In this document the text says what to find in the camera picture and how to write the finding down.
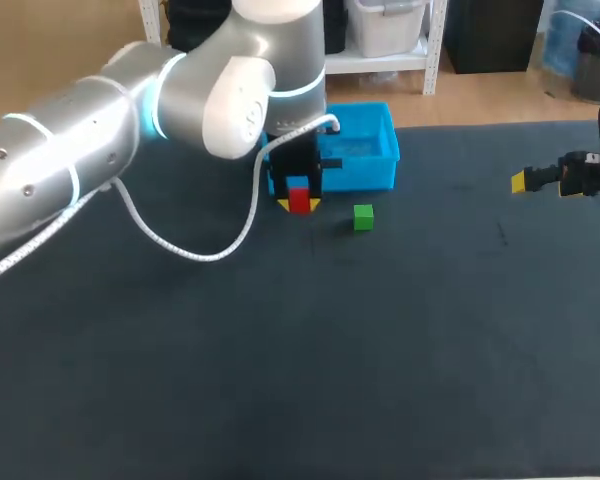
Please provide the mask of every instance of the blue plastic container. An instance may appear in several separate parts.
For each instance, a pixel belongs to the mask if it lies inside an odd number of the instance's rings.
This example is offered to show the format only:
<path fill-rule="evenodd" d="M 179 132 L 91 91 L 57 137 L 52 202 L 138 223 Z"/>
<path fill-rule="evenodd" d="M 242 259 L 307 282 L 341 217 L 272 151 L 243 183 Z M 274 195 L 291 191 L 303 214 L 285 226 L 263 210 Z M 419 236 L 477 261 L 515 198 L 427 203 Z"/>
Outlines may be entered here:
<path fill-rule="evenodd" d="M 324 160 L 341 159 L 342 168 L 325 169 L 323 192 L 391 190 L 400 160 L 398 138 L 386 103 L 330 105 L 340 120 L 340 134 L 318 136 Z M 289 177 L 289 188 L 306 187 L 306 177 Z M 269 177 L 269 193 L 273 182 Z"/>

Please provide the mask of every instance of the white cable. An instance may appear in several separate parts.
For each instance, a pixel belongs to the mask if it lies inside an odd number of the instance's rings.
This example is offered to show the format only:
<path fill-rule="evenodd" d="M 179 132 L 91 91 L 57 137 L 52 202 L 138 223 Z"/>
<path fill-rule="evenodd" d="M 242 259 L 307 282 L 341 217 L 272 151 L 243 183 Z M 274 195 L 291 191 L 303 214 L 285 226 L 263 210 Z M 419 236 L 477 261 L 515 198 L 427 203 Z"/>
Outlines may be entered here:
<path fill-rule="evenodd" d="M 168 250 L 188 260 L 193 260 L 196 262 L 217 262 L 218 260 L 222 260 L 223 258 L 226 258 L 233 252 L 235 252 L 238 249 L 238 247 L 242 244 L 244 239 L 247 237 L 249 230 L 251 230 L 251 226 L 253 225 L 253 220 L 256 216 L 256 211 L 258 208 L 258 193 L 260 190 L 260 170 L 262 169 L 262 162 L 264 161 L 264 158 L 267 156 L 267 154 L 273 149 L 279 147 L 280 145 L 287 143 L 301 135 L 304 135 L 305 133 L 316 129 L 327 122 L 332 123 L 333 129 L 336 132 L 340 131 L 340 122 L 338 121 L 338 118 L 335 115 L 331 114 L 324 115 L 308 123 L 304 127 L 301 127 L 298 130 L 295 130 L 274 140 L 273 142 L 266 145 L 263 149 L 261 149 L 260 152 L 258 152 L 253 167 L 253 193 L 251 197 L 251 207 L 249 209 L 247 221 L 242 231 L 240 232 L 238 238 L 236 238 L 236 240 L 228 248 L 215 255 L 198 255 L 195 253 L 187 252 L 186 250 L 176 247 L 175 245 L 161 238 L 158 234 L 153 232 L 142 220 L 142 218 L 138 214 L 138 210 L 133 204 L 133 200 L 131 200 L 131 196 L 129 195 L 127 188 L 124 186 L 124 183 L 122 183 L 122 180 L 115 178 L 112 182 L 118 188 L 120 195 L 122 196 L 122 199 L 124 200 L 124 203 L 127 206 L 129 213 L 131 214 L 131 218 L 133 218 L 136 225 L 138 225 L 138 227 L 140 227 L 140 229 L 151 240 L 153 240 L 165 250 Z M 38 248 L 44 245 L 51 237 L 58 233 L 58 231 L 60 231 L 60 229 L 62 229 L 62 227 L 64 227 L 69 222 L 69 220 L 71 220 L 80 210 L 82 210 L 82 208 L 87 204 L 87 202 L 89 202 L 89 200 L 91 200 L 94 197 L 96 193 L 97 190 L 94 190 L 93 192 L 85 195 L 80 200 L 78 200 L 74 205 L 67 207 L 60 214 L 60 216 L 56 218 L 53 222 L 51 222 L 44 230 L 38 233 L 35 237 L 33 237 L 23 246 L 18 248 L 11 255 L 1 260 L 0 276 L 9 271 L 11 268 L 15 267 L 18 263 L 20 263 L 22 260 L 24 260 L 33 252 L 35 252 Z"/>
<path fill-rule="evenodd" d="M 186 250 L 183 250 L 182 248 L 179 248 L 179 247 L 169 243 L 164 238 L 160 237 L 157 233 L 155 233 L 153 230 L 151 230 L 147 226 L 147 224 L 144 222 L 144 220 L 142 220 L 142 218 L 140 217 L 140 214 L 138 213 L 138 210 L 136 209 L 135 205 L 133 204 L 133 200 L 131 199 L 131 196 L 129 195 L 129 191 L 125 187 L 124 183 L 122 183 L 122 180 L 116 178 L 113 180 L 113 183 L 118 188 L 118 191 L 120 192 L 120 195 L 122 196 L 122 200 L 124 201 L 127 209 L 129 210 L 129 213 L 131 214 L 131 218 L 133 219 L 133 221 L 136 223 L 136 225 L 140 228 L 140 230 L 142 230 L 142 232 L 147 237 L 149 237 L 151 240 L 153 240 L 155 243 L 160 245 L 165 250 L 167 250 L 171 253 L 174 253 L 174 254 L 176 254 L 182 258 L 185 258 L 187 260 L 192 260 L 194 262 L 217 262 L 219 260 L 222 260 L 223 258 L 228 257 L 233 252 L 235 252 L 238 249 L 238 247 L 242 244 L 244 239 L 247 238 L 249 230 L 251 230 L 251 226 L 253 225 L 253 220 L 256 216 L 256 211 L 258 209 L 258 193 L 260 190 L 260 170 L 262 168 L 262 162 L 264 161 L 264 158 L 266 157 L 266 155 L 269 152 L 271 152 L 274 148 L 279 147 L 283 143 L 287 143 L 287 142 L 299 137 L 300 135 L 304 135 L 305 133 L 316 129 L 316 128 L 320 127 L 322 124 L 327 123 L 327 122 L 331 122 L 333 129 L 336 132 L 340 131 L 340 122 L 338 121 L 338 118 L 335 115 L 331 115 L 331 114 L 324 115 L 324 116 L 314 120 L 313 122 L 308 123 L 304 127 L 299 128 L 298 130 L 295 130 L 291 133 L 283 135 L 280 138 L 277 138 L 273 142 L 267 144 L 262 150 L 260 150 L 260 152 L 258 152 L 255 164 L 253 166 L 253 192 L 251 194 L 251 207 L 249 209 L 249 215 L 247 216 L 247 221 L 245 222 L 244 227 L 242 228 L 242 231 L 240 232 L 240 235 L 238 235 L 238 238 L 236 238 L 235 241 L 231 245 L 229 245 L 229 247 L 227 247 L 220 253 L 216 253 L 215 255 L 200 255 L 197 253 L 188 252 Z"/>
<path fill-rule="evenodd" d="M 597 25 L 595 25 L 593 22 L 590 22 L 589 20 L 584 18 L 583 16 L 578 15 L 577 13 L 570 12 L 569 10 L 556 10 L 555 12 L 553 12 L 552 15 L 555 15 L 556 13 L 564 13 L 565 15 L 571 15 L 572 17 L 577 18 L 578 20 L 581 20 L 584 23 L 586 23 L 587 25 L 589 25 L 600 35 L 600 28 Z"/>
<path fill-rule="evenodd" d="M 78 213 L 82 209 L 82 207 L 84 207 L 87 204 L 87 202 L 93 198 L 93 196 L 96 193 L 97 190 L 82 197 L 76 202 L 75 205 L 66 208 L 58 218 L 51 222 L 38 235 L 33 237 L 31 240 L 29 240 L 11 255 L 1 260 L 0 275 L 15 267 L 18 263 L 20 263 L 22 260 L 24 260 L 33 252 L 35 252 L 38 248 L 40 248 L 52 236 L 58 233 L 58 231 L 62 227 L 64 227 L 67 224 L 67 222 L 69 222 L 69 220 L 71 220 L 75 216 L 75 214 Z"/>

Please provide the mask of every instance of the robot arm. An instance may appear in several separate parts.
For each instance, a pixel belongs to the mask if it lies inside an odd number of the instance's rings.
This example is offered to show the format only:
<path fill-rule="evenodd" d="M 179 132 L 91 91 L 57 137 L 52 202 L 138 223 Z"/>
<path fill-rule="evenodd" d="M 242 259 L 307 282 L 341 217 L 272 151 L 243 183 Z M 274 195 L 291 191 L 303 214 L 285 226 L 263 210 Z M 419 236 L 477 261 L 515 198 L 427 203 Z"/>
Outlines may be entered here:
<path fill-rule="evenodd" d="M 321 0 L 234 0 L 189 54 L 138 42 L 0 123 L 0 247 L 117 178 L 163 137 L 227 159 L 325 113 Z"/>

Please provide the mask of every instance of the dark mat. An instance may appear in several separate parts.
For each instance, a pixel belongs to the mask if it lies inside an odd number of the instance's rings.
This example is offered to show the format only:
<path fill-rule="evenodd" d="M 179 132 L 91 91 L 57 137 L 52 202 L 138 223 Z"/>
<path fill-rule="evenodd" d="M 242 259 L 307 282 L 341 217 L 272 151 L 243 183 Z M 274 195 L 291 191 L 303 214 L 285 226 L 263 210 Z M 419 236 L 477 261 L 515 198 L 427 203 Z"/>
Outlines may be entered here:
<path fill-rule="evenodd" d="M 0 279 L 0 480 L 600 474 L 600 197 L 510 194 L 596 125 L 399 137 L 394 192 L 311 217 L 265 198 L 220 264 L 163 252 L 109 192 Z M 156 144 L 126 179 L 212 252 L 250 163 Z"/>

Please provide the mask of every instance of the white shelf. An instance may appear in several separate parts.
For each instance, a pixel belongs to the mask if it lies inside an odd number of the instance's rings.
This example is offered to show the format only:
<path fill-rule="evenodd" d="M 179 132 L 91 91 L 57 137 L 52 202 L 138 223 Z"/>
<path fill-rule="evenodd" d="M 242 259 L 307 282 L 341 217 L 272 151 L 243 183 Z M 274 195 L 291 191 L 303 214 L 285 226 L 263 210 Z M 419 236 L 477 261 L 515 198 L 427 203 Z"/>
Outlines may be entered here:
<path fill-rule="evenodd" d="M 424 70 L 427 67 L 427 38 L 422 35 L 418 46 L 409 53 L 388 57 L 363 57 L 352 41 L 342 53 L 327 55 L 327 75 L 366 72 L 402 72 Z"/>

